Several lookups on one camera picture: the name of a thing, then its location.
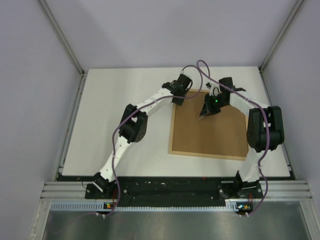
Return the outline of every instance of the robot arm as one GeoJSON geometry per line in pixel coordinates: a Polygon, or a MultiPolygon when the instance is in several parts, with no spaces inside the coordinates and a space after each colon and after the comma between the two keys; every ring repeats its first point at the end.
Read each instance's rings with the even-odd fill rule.
{"type": "MultiPolygon", "coordinates": [[[[278,106],[268,106],[258,102],[243,88],[235,88],[231,77],[222,78],[219,80],[219,83],[239,92],[246,99],[243,99],[235,93],[230,93],[221,86],[220,93],[214,95],[214,86],[209,84],[207,87],[210,88],[210,93],[205,95],[200,116],[218,114],[222,107],[231,105],[248,117],[247,141],[249,151],[244,164],[236,173],[233,189],[239,192],[243,189],[255,188],[260,179],[258,161],[263,155],[267,144],[266,127],[269,128],[270,134],[268,153],[275,150],[285,139],[281,109],[278,106]],[[266,126],[264,122],[260,109],[249,103],[248,100],[259,104],[263,108],[267,116],[268,126],[266,126]]],[[[265,161],[266,158],[260,162],[260,165],[263,166],[265,161]]]]}
{"type": "Polygon", "coordinates": [[[115,180],[115,177],[112,171],[113,157],[114,157],[114,168],[116,168],[125,151],[133,143],[140,142],[145,136],[147,131],[148,117],[150,117],[161,107],[169,103],[182,105],[184,102],[183,98],[173,98],[173,97],[184,97],[190,89],[188,87],[191,82],[192,80],[188,76],[184,74],[180,74],[177,80],[164,83],[162,85],[162,88],[147,100],[135,106],[133,106],[132,104],[129,104],[128,106],[126,106],[120,121],[121,123],[137,109],[150,104],[150,106],[144,108],[143,111],[139,110],[136,114],[134,114],[128,121],[126,121],[120,127],[119,137],[117,138],[117,141],[115,144],[115,156],[112,153],[108,158],[107,162],[105,163],[105,165],[101,168],[101,170],[94,175],[94,180],[92,183],[102,193],[104,193],[107,190],[108,184],[115,180]]]}
{"type": "MultiPolygon", "coordinates": [[[[114,168],[117,167],[124,152],[131,146],[132,143],[137,143],[142,140],[146,134],[148,117],[154,114],[159,108],[169,103],[175,103],[182,105],[183,98],[171,98],[171,97],[184,97],[188,92],[188,86],[192,80],[184,74],[181,74],[179,78],[173,82],[167,82],[162,85],[162,88],[152,97],[144,102],[133,106],[129,104],[123,113],[121,122],[127,119],[133,112],[137,111],[140,107],[150,104],[147,108],[137,111],[128,121],[126,121],[119,129],[119,137],[115,145],[115,156],[110,155],[106,164],[102,169],[94,175],[93,184],[101,191],[106,192],[108,185],[114,180],[112,171],[112,159],[114,157],[114,168]],[[157,99],[163,96],[171,96],[157,101],[157,99]]],[[[265,111],[267,115],[270,144],[269,150],[272,151],[277,148],[279,144],[284,141],[284,130],[282,123],[281,109],[278,106],[267,106],[259,103],[250,97],[246,90],[243,88],[235,88],[231,77],[222,78],[219,82],[236,92],[240,92],[246,99],[241,98],[235,93],[230,93],[223,87],[220,87],[220,93],[214,95],[213,91],[205,95],[204,106],[200,113],[200,116],[208,116],[218,114],[221,108],[227,105],[231,105],[239,109],[245,116],[248,117],[247,128],[247,141],[249,144],[249,151],[246,160],[239,171],[237,171],[233,188],[234,191],[239,192],[243,189],[256,188],[259,183],[259,168],[258,160],[263,155],[263,150],[266,148],[266,126],[262,113],[259,108],[248,102],[253,100],[258,103],[265,111]]]]}

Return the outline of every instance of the white table surface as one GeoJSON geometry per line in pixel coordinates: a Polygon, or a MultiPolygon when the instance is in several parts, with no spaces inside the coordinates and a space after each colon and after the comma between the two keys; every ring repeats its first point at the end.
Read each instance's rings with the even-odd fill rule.
{"type": "MultiPolygon", "coordinates": [[[[112,153],[112,133],[128,104],[139,104],[165,82],[176,80],[181,68],[91,69],[85,82],[66,160],[64,176],[92,176],[112,153]]],[[[267,96],[257,67],[211,67],[215,80],[232,77],[258,101],[267,96]]],[[[186,69],[193,89],[200,87],[196,69],[186,69]]],[[[148,119],[142,141],[128,150],[116,168],[119,176],[234,177],[244,161],[168,154],[173,105],[161,108],[148,119]]],[[[262,169],[268,177],[290,175],[282,148],[267,155],[262,169]]]]}

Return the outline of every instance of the black mounting plate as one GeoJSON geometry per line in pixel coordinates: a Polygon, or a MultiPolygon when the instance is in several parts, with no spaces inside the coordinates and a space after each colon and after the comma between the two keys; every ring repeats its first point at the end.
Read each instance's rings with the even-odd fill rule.
{"type": "MultiPolygon", "coordinates": [[[[224,207],[232,183],[217,177],[118,177],[121,188],[119,207],[224,207]]],[[[110,192],[101,193],[93,184],[87,185],[86,199],[117,199],[118,188],[113,181],[110,192]]],[[[261,198],[252,194],[252,198],[261,198]]]]}

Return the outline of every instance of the cable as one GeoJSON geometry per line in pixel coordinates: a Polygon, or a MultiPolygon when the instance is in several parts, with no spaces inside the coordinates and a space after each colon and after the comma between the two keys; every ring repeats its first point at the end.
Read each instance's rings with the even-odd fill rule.
{"type": "MultiPolygon", "coordinates": [[[[208,65],[206,64],[207,66],[207,69],[208,69],[208,74],[210,75],[210,70],[209,70],[209,67],[208,65]]],[[[201,78],[201,84],[200,84],[200,87],[199,87],[199,90],[192,96],[172,96],[172,95],[168,95],[168,96],[162,96],[162,97],[159,97],[158,99],[156,99],[155,101],[158,102],[162,99],[167,99],[167,98],[176,98],[176,99],[192,99],[194,97],[196,97],[201,89],[202,89],[202,85],[203,85],[203,76],[199,70],[198,67],[196,67],[195,65],[188,65],[188,66],[185,66],[183,70],[185,70],[186,68],[189,68],[189,67],[193,67],[195,69],[197,69],[199,71],[199,74],[200,74],[200,78],[201,78]]],[[[147,108],[151,105],[155,104],[155,102],[151,102],[149,104],[146,104],[144,106],[141,106],[139,108],[137,108],[135,111],[133,111],[133,113],[131,113],[126,119],[124,119],[120,124],[119,126],[117,126],[112,134],[112,149],[113,149],[113,157],[112,157],[112,162],[111,162],[111,166],[112,166],[112,172],[113,172],[113,175],[114,175],[114,179],[115,179],[115,182],[116,182],[116,185],[117,185],[117,188],[118,188],[118,198],[117,198],[117,201],[115,203],[115,205],[113,206],[112,210],[107,214],[107,216],[113,214],[113,212],[115,211],[115,209],[117,208],[118,206],[118,203],[119,203],[119,200],[120,200],[120,197],[121,197],[121,189],[120,189],[120,184],[119,184],[119,181],[118,181],[118,177],[117,177],[117,174],[116,174],[116,171],[115,171],[115,155],[116,155],[116,143],[115,143],[115,136],[116,136],[116,133],[117,131],[129,120],[132,118],[132,116],[134,116],[137,112],[139,112],[140,110],[144,109],[144,108],[147,108]]]]}
{"type": "Polygon", "coordinates": [[[265,130],[266,130],[266,145],[265,145],[265,150],[264,150],[264,153],[263,155],[259,158],[258,160],[258,170],[259,170],[259,173],[260,175],[262,176],[263,180],[265,181],[265,192],[264,192],[264,195],[262,196],[260,202],[257,204],[257,206],[252,210],[252,212],[250,212],[247,216],[251,216],[253,213],[255,213],[257,211],[257,209],[261,206],[261,204],[263,203],[263,201],[265,200],[266,196],[267,196],[267,193],[268,193],[268,189],[269,189],[269,185],[268,185],[268,180],[266,178],[266,176],[262,173],[262,170],[261,170],[261,161],[262,159],[264,159],[264,157],[267,155],[267,152],[269,150],[269,145],[270,145],[270,132],[269,132],[269,128],[268,128],[268,118],[267,118],[267,115],[264,111],[264,109],[259,105],[257,104],[256,102],[250,100],[250,99],[247,99],[245,96],[243,96],[241,93],[237,92],[237,91],[234,91],[233,89],[221,84],[220,82],[212,79],[209,75],[207,75],[204,71],[201,70],[201,68],[199,67],[199,63],[204,63],[205,66],[208,66],[205,61],[203,60],[198,60],[196,62],[196,66],[199,70],[199,72],[204,75],[205,77],[207,77],[208,79],[210,79],[212,82],[218,84],[219,86],[227,89],[228,91],[230,91],[231,93],[234,93],[234,94],[237,94],[239,97],[243,98],[244,100],[246,100],[248,103],[250,104],[253,104],[255,105],[256,107],[258,107],[262,113],[262,116],[263,116],[263,120],[265,122],[265,130]]]}

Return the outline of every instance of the lavender wall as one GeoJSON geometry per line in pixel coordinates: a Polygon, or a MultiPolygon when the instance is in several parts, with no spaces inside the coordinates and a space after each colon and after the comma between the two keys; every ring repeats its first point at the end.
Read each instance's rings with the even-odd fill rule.
{"type": "Polygon", "coordinates": [[[0,1],[0,236],[27,239],[80,76],[35,0],[0,1]]]}
{"type": "Polygon", "coordinates": [[[47,0],[84,69],[262,63],[296,0],[47,0]]]}
{"type": "Polygon", "coordinates": [[[320,211],[320,1],[307,0],[265,76],[281,106],[285,142],[320,211]]]}

